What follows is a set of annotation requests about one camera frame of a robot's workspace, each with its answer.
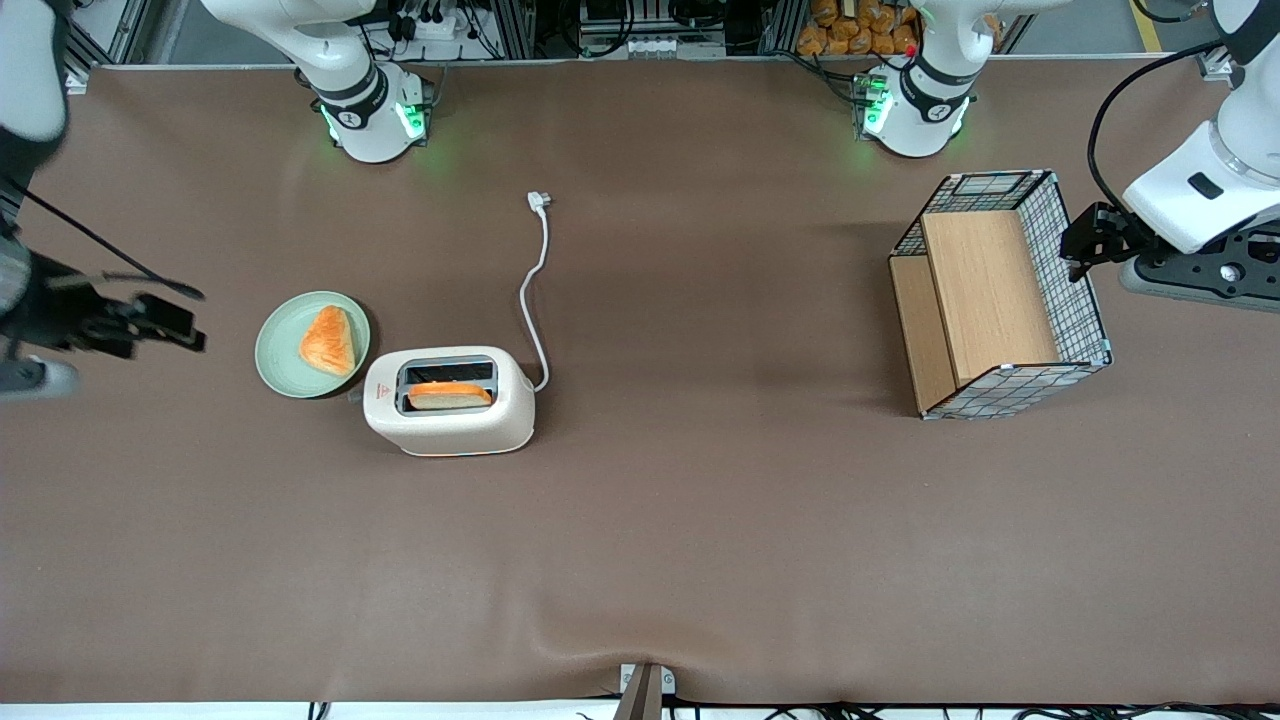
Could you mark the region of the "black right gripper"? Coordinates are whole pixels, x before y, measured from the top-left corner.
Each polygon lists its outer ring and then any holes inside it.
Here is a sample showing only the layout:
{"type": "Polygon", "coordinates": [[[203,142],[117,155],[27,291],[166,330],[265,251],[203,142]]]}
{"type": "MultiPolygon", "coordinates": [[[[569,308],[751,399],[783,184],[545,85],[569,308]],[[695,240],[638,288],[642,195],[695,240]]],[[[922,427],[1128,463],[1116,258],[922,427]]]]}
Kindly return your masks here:
{"type": "Polygon", "coordinates": [[[140,338],[196,354],[207,343],[191,310],[151,293],[119,300],[104,297],[90,284],[51,290],[32,283],[8,311],[10,360],[20,357],[24,345],[129,360],[140,338]]]}

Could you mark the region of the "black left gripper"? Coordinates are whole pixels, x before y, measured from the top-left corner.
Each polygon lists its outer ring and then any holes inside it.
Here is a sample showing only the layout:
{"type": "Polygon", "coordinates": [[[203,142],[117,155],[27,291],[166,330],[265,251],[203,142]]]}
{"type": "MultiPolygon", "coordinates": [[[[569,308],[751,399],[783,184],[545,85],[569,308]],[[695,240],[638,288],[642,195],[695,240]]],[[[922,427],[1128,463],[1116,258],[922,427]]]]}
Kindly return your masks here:
{"type": "Polygon", "coordinates": [[[1073,220],[1059,241],[1059,256],[1068,263],[1070,283],[1087,278],[1093,263],[1124,263],[1152,250],[1149,227],[1110,202],[1094,202],[1091,218],[1073,220]]]}

